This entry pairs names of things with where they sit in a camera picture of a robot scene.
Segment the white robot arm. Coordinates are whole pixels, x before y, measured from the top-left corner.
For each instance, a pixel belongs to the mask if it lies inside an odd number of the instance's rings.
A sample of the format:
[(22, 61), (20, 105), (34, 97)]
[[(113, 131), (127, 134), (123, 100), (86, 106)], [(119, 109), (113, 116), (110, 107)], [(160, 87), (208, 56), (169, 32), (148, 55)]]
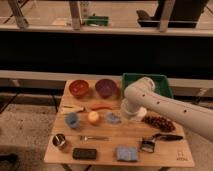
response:
[(155, 92), (155, 83), (142, 77), (124, 90), (121, 111), (132, 117), (144, 107), (192, 130), (213, 142), (213, 110), (174, 100)]

